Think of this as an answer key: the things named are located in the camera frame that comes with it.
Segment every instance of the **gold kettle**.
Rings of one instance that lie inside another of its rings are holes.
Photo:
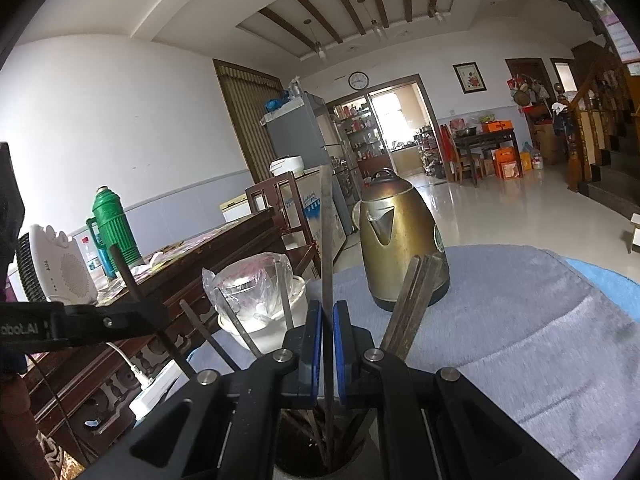
[[[440,232],[417,189],[385,168],[362,193],[360,240],[369,290],[376,304],[393,310],[413,256],[443,259],[430,304],[449,290],[449,265]]]

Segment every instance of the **kettle base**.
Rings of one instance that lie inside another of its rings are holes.
[[[449,290],[449,283],[450,283],[450,279],[447,278],[446,282],[444,282],[436,290],[433,291],[433,294],[431,295],[431,301],[429,302],[430,306],[434,303],[437,303],[444,297],[444,295]],[[380,298],[376,298],[373,294],[372,296],[373,296],[373,301],[376,302],[376,305],[382,308],[383,310],[392,312],[394,307],[396,306],[395,301],[381,300]]]

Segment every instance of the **framed picture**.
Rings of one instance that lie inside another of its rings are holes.
[[[460,86],[465,94],[471,94],[472,92],[482,92],[486,90],[484,81],[478,70],[478,65],[473,63],[459,63],[453,66],[453,70],[456,71]]]

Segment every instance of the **green thermos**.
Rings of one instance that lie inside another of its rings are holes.
[[[114,269],[116,265],[108,250],[113,244],[118,245],[129,267],[144,264],[145,261],[140,256],[136,240],[122,208],[120,197],[108,187],[102,186],[98,188],[92,211],[95,216],[87,219],[86,226],[89,228],[96,248],[107,251]],[[98,225],[98,232],[102,238],[101,242],[96,239],[94,224]]]

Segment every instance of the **white cable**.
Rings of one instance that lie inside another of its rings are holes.
[[[107,342],[107,345],[109,345],[111,348],[113,348],[118,354],[120,354],[120,357],[122,357],[127,362],[127,365],[129,365],[129,368],[131,368],[131,371],[133,372],[133,374],[135,375],[136,379],[140,383],[140,386],[142,386],[143,390],[146,390],[149,386],[151,386],[151,383],[154,380],[148,378],[140,368],[138,368],[135,364],[133,364],[131,359],[129,359],[122,350],[120,350],[113,343]]]

